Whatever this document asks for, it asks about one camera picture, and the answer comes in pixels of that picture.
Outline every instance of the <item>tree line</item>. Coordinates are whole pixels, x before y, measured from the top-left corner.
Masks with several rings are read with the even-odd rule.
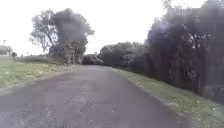
[[[208,0],[200,8],[166,5],[166,14],[154,21],[144,43],[106,45],[98,55],[84,58],[224,103],[224,1]]]

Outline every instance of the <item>paved road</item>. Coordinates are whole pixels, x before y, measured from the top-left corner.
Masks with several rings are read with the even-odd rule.
[[[120,74],[80,67],[0,95],[1,128],[188,128]]]

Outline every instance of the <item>sky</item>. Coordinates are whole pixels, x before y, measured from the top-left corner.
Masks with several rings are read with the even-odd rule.
[[[173,5],[200,7],[204,0],[174,0]],[[40,46],[29,42],[31,18],[41,11],[71,8],[83,15],[95,30],[88,37],[87,53],[99,53],[107,44],[143,42],[154,19],[164,14],[160,0],[1,0],[0,45],[13,48],[19,55],[42,54]]]

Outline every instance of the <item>dense vegetation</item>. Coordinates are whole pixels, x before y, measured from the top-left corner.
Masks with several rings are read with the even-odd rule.
[[[174,86],[223,101],[224,1],[208,0],[200,8],[166,6],[144,44],[104,46],[104,65],[129,69]]]
[[[83,65],[102,65],[103,61],[99,59],[97,54],[87,54],[83,57]]]
[[[30,41],[41,45],[43,52],[49,50],[49,56],[63,64],[82,60],[87,36],[94,33],[82,15],[71,9],[57,13],[47,10],[32,21],[34,30]]]

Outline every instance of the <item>grass verge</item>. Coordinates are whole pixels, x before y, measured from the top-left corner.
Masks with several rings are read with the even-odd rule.
[[[184,114],[192,123],[192,127],[224,128],[224,107],[222,105],[143,75],[115,70],[179,114]]]
[[[0,56],[0,88],[34,80],[62,68],[63,66],[50,63],[18,62],[11,57]]]

